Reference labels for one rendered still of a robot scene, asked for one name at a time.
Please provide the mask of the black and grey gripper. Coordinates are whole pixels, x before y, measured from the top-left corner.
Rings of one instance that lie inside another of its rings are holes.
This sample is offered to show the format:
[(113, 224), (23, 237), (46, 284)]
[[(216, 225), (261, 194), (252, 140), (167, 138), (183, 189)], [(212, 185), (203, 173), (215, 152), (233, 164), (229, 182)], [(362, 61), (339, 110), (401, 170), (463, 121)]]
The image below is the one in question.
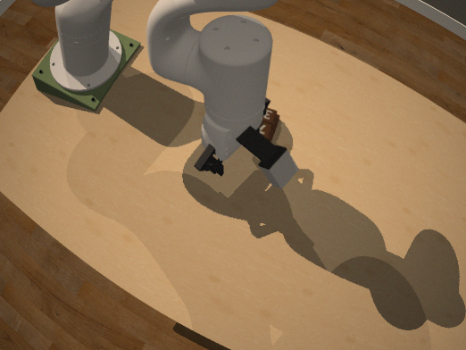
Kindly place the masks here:
[[(266, 114), (266, 110), (270, 100), (266, 97), (265, 108), (262, 116), (251, 127), (260, 133), (262, 126), (262, 118)], [(236, 141), (246, 129), (226, 129), (214, 123), (207, 113), (204, 115), (202, 124), (202, 146), (206, 148), (202, 155), (194, 165), (199, 171), (211, 171), (213, 174), (216, 172), (222, 176), (224, 173), (222, 162), (227, 160), (233, 155), (242, 145)], [(219, 159), (215, 159), (213, 155)], [(210, 170), (212, 169), (212, 170)]]

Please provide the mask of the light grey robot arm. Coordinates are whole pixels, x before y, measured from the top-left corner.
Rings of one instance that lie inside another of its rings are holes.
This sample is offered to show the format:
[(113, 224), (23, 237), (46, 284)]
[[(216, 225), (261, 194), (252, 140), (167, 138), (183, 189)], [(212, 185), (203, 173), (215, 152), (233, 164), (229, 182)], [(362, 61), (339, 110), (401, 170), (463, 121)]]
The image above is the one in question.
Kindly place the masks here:
[[(88, 91), (116, 72), (121, 43), (110, 31), (113, 0), (31, 1), (55, 6), (59, 41), (50, 69), (61, 87)], [(244, 15), (219, 17), (199, 31), (187, 16), (260, 11), (277, 1), (159, 0), (148, 18), (146, 42), (154, 72), (203, 93), (204, 108), (213, 122), (227, 129), (249, 126), (236, 141), (261, 160), (258, 165), (271, 185), (282, 189), (298, 171), (295, 161), (286, 147), (274, 146), (250, 126), (265, 108), (273, 44), (270, 31)]]

